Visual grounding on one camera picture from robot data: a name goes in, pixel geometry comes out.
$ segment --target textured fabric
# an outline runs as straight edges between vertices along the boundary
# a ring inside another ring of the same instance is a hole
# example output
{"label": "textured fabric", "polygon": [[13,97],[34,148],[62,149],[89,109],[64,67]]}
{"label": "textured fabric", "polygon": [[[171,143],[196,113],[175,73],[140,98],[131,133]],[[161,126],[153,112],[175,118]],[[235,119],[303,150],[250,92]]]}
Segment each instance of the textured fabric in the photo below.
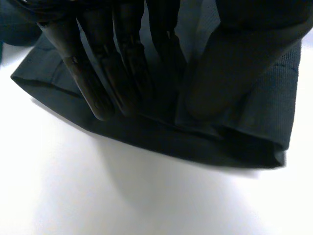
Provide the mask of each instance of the textured fabric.
{"label": "textured fabric", "polygon": [[0,0],[0,41],[14,46],[32,46],[41,33],[35,23],[27,22],[7,0]]}
{"label": "textured fabric", "polygon": [[[185,90],[208,37],[219,22],[213,0],[181,2],[176,33],[189,62],[184,78]],[[184,92],[179,97],[174,92],[173,81],[152,44],[147,9],[140,34],[158,94],[155,103],[150,105],[152,108],[144,108],[136,118],[125,118],[117,113],[108,122],[98,121],[61,57],[44,36],[12,79],[71,122],[134,146],[210,165],[284,166],[284,151],[289,146],[294,118],[300,42],[268,68],[239,102],[208,123],[193,120],[184,107]],[[82,41],[101,76],[84,35]]]}

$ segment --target black robotic finger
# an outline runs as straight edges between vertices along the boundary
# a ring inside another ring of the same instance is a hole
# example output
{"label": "black robotic finger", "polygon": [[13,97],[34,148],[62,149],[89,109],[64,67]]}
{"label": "black robotic finger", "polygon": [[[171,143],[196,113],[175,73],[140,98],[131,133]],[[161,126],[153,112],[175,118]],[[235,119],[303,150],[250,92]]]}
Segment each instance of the black robotic finger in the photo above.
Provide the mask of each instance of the black robotic finger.
{"label": "black robotic finger", "polygon": [[99,120],[108,120],[114,114],[114,107],[80,41],[76,18],[67,17],[38,25],[57,48],[93,114]]}
{"label": "black robotic finger", "polygon": [[141,101],[149,101],[154,95],[154,85],[139,36],[143,13],[144,0],[113,2],[115,32],[125,66]]}
{"label": "black robotic finger", "polygon": [[85,10],[77,19],[113,91],[119,109],[125,116],[135,114],[139,97],[114,44],[112,4],[110,1],[96,5],[85,4]]}
{"label": "black robotic finger", "polygon": [[152,41],[177,88],[187,66],[175,27],[180,0],[146,0]]}

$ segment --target white surface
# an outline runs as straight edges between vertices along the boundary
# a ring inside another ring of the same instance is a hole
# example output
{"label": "white surface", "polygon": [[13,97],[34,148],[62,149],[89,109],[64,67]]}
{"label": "white surface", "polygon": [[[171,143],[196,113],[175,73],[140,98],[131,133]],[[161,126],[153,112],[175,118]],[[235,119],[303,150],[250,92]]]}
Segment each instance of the white surface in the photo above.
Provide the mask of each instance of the white surface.
{"label": "white surface", "polygon": [[191,164],[88,133],[0,68],[0,235],[313,235],[313,33],[303,44],[288,166]]}

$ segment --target folded cloth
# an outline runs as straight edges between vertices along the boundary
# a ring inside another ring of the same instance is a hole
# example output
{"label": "folded cloth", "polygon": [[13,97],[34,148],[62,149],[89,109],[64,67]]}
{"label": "folded cloth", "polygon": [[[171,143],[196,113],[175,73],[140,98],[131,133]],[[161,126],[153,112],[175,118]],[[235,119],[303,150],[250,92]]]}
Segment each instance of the folded cloth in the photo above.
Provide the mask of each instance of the folded cloth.
{"label": "folded cloth", "polygon": [[[183,91],[178,95],[152,44],[145,10],[140,36],[158,94],[151,108],[143,108],[135,118],[116,113],[108,122],[97,120],[44,35],[12,74],[12,79],[61,116],[112,139],[208,165],[284,166],[294,118],[300,42],[262,74],[238,103],[214,120],[195,121],[185,109],[184,90],[188,89],[190,74],[219,22],[214,0],[181,1],[176,33],[190,66]],[[82,41],[95,70],[102,76],[84,34]]]}
{"label": "folded cloth", "polygon": [[41,33],[37,24],[27,22],[7,0],[0,0],[0,41],[13,46],[32,46]]}

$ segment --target robotic hand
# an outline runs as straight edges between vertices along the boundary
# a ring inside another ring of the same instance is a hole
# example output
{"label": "robotic hand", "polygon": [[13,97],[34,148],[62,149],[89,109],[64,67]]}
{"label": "robotic hand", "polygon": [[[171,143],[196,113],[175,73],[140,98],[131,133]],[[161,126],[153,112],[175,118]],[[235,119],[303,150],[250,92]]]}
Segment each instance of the robotic hand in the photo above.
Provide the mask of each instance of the robotic hand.
{"label": "robotic hand", "polygon": [[[77,20],[125,116],[153,97],[140,42],[144,0],[10,0],[22,15],[35,21],[56,47],[90,109],[99,120],[108,120],[114,106],[94,71],[83,44]],[[180,0],[146,0],[155,48],[177,79],[186,61],[175,35]],[[113,40],[113,22],[121,54]]]}

